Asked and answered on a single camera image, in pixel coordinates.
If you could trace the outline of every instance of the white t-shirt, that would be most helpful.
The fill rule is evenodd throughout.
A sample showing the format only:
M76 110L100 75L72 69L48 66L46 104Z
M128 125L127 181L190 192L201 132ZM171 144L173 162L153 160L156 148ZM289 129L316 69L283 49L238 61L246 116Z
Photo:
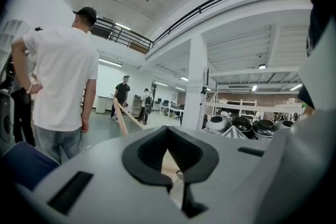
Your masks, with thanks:
M34 31L23 36L36 55L37 93L34 124L52 131L81 127L80 105L89 79L98 78L99 54L82 30L67 27Z
M151 92L144 92L144 93L142 94L142 97L141 97L141 100L142 100L141 107L143 107L143 108L145 107L145 99L146 99L147 97L150 97L150 98L153 100L153 95L152 95Z

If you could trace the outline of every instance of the floor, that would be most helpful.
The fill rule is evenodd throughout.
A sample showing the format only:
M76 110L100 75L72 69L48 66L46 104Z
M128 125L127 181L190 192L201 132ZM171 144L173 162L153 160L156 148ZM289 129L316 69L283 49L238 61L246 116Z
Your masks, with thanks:
M163 112L152 111L151 114L148 115L146 129L158 127L162 125L167 126L181 126L179 120L175 120L168 116L165 116Z
M89 121L89 132L83 135L84 147L89 145L93 146L99 142L122 136L120 126L115 121L116 117L114 116L112 119L109 119L109 116L109 112L98 114L95 110L92 110ZM128 116L124 115L124 121L129 133L141 131L141 128ZM162 125L180 126L180 121L165 116L163 112L159 113L158 111L152 111L152 113L148 115L147 125L144 126L144 128L150 129Z

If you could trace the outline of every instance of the white table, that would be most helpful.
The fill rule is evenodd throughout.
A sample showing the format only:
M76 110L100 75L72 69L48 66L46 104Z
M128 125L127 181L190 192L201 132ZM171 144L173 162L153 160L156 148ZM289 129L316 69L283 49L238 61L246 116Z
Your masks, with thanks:
M164 105L160 104L159 112L161 112L161 109L162 109L162 108L169 109L170 106L164 106Z
M184 110L182 110L182 109L174 109L174 108L169 107L168 115L170 114L171 110L175 111L175 112L180 112L180 116L182 116L182 113L184 112Z

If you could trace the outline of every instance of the desk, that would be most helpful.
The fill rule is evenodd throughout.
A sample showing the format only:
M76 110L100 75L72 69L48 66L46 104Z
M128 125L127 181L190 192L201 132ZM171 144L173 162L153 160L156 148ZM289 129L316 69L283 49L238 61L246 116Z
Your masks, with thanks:
M160 109L160 104L153 104L153 110L159 110Z
M102 96L98 95L97 96L97 104L96 104L96 113L105 113L105 109L111 109L112 107L112 97L107 97L107 96Z
M174 109L174 108L169 107L168 115L169 115L169 113L170 113L171 110L175 111L175 112L180 112L180 116L182 116L182 114L184 112L184 110L182 110L182 109Z
M164 106L164 105L160 104L159 112L161 112L161 109L162 109L162 108L169 109L170 106Z

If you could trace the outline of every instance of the black slot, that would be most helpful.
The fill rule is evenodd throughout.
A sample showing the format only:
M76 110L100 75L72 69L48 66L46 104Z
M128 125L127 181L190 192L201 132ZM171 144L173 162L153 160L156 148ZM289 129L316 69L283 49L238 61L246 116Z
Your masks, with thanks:
M67 215L92 177L93 174L78 172L54 198L49 201L48 205L60 213Z
M249 154L249 155L257 156L257 157L262 157L263 154L265 153L265 151L255 150L254 148L249 148L249 147L240 147L238 151Z

